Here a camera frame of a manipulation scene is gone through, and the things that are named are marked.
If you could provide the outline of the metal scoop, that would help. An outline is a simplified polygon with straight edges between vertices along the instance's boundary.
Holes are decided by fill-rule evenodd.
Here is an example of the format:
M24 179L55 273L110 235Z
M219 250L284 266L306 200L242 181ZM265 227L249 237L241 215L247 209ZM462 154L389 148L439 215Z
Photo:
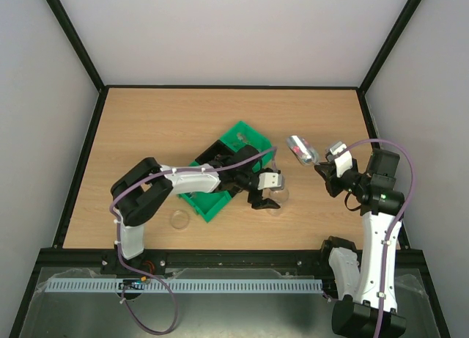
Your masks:
M287 146L302 165L315 166L320 163L320 154L303 137L289 136Z

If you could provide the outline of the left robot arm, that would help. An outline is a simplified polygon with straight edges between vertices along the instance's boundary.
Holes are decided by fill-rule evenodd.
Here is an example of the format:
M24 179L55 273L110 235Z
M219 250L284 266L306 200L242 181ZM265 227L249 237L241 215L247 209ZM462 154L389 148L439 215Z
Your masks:
M111 187L109 210L117 221L118 253L126 260L143 253L144 224L170 196L246 191L253 209L279 209L278 202L263 197L265 190L282 190L285 185L281 171L262 162L275 152L275 147L260 152L247 144L237 152L211 149L195 166L167 166L154 158L140 161Z

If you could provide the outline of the clear glass jar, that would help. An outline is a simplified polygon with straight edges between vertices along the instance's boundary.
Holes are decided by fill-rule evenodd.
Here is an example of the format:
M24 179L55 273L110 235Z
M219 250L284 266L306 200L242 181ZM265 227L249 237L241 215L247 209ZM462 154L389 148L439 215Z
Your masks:
M267 209L267 213L271 216L279 216L282 214L284 210L284 206L287 204L289 200L289 190L287 187L283 189L270 189L268 192L268 197L272 199L275 203L277 203L280 208L279 209Z

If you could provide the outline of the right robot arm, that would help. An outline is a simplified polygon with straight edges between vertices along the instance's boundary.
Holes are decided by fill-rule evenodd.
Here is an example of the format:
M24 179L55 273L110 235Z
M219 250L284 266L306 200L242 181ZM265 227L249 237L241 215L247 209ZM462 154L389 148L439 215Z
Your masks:
M341 142L329 148L327 160L314 168L328 193L354 196L363 225L363 251L352 241L325 240L320 266L333 273L338 299L332 313L334 334L343 337L401 337L407 322L397 313L394 287L396 243L402 223L397 214L405 197L394 188L399 155L372 151L366 171Z

